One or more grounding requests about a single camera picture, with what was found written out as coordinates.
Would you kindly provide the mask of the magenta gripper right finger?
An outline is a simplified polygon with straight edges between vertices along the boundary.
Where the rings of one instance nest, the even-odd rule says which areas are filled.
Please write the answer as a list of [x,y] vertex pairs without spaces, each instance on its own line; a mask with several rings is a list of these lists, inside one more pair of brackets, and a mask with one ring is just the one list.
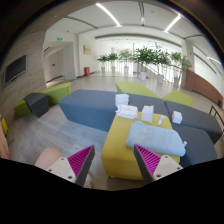
[[160,156],[137,144],[134,145],[134,156],[146,183],[160,180],[182,169],[169,155]]

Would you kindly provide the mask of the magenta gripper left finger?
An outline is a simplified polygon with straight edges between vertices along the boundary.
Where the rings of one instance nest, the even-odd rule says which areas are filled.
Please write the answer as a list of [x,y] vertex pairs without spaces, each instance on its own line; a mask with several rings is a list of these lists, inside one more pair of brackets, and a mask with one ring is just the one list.
[[47,168],[47,171],[83,187],[94,156],[95,147],[91,145],[76,152],[69,158],[60,157]]

